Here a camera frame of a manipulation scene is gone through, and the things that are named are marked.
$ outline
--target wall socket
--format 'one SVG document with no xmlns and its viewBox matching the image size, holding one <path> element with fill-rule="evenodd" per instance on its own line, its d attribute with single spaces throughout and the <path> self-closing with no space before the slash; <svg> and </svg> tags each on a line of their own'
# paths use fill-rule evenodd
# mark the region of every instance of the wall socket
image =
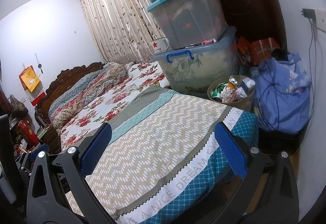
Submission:
<svg viewBox="0 0 326 224">
<path fill-rule="evenodd" d="M 326 11 L 314 9 L 316 14 L 317 28 L 326 32 Z"/>
</svg>

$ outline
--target leaf pattern curtain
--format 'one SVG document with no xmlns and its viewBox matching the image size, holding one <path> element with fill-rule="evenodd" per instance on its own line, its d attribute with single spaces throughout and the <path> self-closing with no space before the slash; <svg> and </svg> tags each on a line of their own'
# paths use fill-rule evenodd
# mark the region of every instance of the leaf pattern curtain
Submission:
<svg viewBox="0 0 326 224">
<path fill-rule="evenodd" d="M 147 13 L 147 0 L 81 0 L 97 46 L 107 62 L 151 62 L 150 42 L 164 37 Z"/>
</svg>

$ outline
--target wooden headboard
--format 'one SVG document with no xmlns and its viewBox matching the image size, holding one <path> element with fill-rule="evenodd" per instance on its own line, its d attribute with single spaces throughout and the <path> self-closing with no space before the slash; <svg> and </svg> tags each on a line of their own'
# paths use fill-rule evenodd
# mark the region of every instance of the wooden headboard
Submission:
<svg viewBox="0 0 326 224">
<path fill-rule="evenodd" d="M 82 77 L 91 72 L 102 69 L 103 66 L 104 64 L 102 62 L 95 62 L 90 64 L 88 67 L 84 65 L 61 71 L 61 73 L 57 76 L 57 79 L 53 81 L 49 88 L 45 91 L 46 96 L 41 98 L 37 103 L 36 109 L 38 115 L 46 123 L 50 124 L 51 122 L 48 118 L 48 110 L 50 109 L 51 104 L 72 86 L 74 86 Z M 41 125 L 41 122 L 36 116 L 37 114 L 35 113 L 35 119 L 38 124 Z"/>
</svg>

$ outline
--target wooden nightstand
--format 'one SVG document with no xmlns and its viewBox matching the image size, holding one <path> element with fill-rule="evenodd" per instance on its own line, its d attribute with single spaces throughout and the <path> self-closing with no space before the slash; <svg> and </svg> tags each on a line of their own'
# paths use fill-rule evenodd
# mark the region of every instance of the wooden nightstand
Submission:
<svg viewBox="0 0 326 224">
<path fill-rule="evenodd" d="M 53 126 L 49 126 L 46 130 L 46 133 L 40 139 L 43 143 L 48 144 L 50 147 L 51 154 L 58 154 L 61 152 L 61 140 L 57 133 L 57 131 L 53 128 Z"/>
</svg>

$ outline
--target blue drawstring bag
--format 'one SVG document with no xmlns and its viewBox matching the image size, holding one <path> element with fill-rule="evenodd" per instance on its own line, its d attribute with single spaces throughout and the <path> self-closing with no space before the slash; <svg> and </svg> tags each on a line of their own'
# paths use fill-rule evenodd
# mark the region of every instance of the blue drawstring bag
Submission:
<svg viewBox="0 0 326 224">
<path fill-rule="evenodd" d="M 250 69 L 255 81 L 254 111 L 265 131 L 297 134 L 309 121 L 310 84 L 299 54 L 288 61 L 270 57 Z"/>
</svg>

